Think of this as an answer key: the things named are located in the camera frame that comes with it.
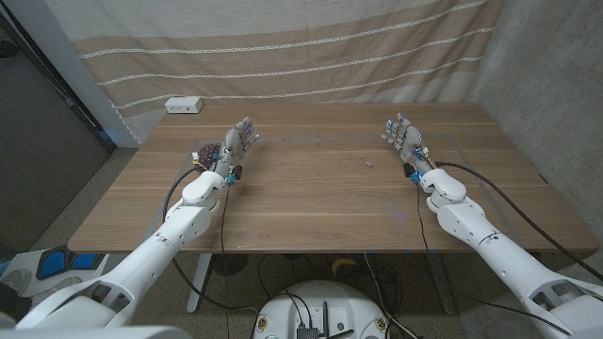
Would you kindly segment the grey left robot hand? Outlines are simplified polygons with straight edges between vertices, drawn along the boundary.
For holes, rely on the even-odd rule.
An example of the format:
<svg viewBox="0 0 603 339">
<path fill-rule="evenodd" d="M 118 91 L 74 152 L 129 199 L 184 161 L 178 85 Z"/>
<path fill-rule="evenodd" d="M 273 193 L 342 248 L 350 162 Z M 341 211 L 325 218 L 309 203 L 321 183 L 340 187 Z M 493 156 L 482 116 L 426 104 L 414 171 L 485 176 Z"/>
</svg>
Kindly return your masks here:
<svg viewBox="0 0 603 339">
<path fill-rule="evenodd" d="M 242 164 L 246 152 L 258 139 L 259 136 L 253 131 L 253 121 L 250 117 L 239 121 L 226 133 L 214 171 L 226 177 L 231 169 Z"/>
</svg>

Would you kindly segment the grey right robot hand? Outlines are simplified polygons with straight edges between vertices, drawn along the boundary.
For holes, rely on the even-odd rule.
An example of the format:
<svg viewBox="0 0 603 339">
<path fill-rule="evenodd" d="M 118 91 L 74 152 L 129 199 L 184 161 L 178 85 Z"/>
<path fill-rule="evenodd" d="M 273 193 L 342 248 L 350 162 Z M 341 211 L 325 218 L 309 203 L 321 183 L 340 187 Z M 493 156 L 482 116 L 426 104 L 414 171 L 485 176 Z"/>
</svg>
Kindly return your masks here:
<svg viewBox="0 0 603 339">
<path fill-rule="evenodd" d="M 399 153 L 403 163 L 409 164 L 418 173 L 425 174 L 435 169 L 419 130 L 400 113 L 396 121 L 389 120 L 385 124 L 382 139 Z"/>
</svg>

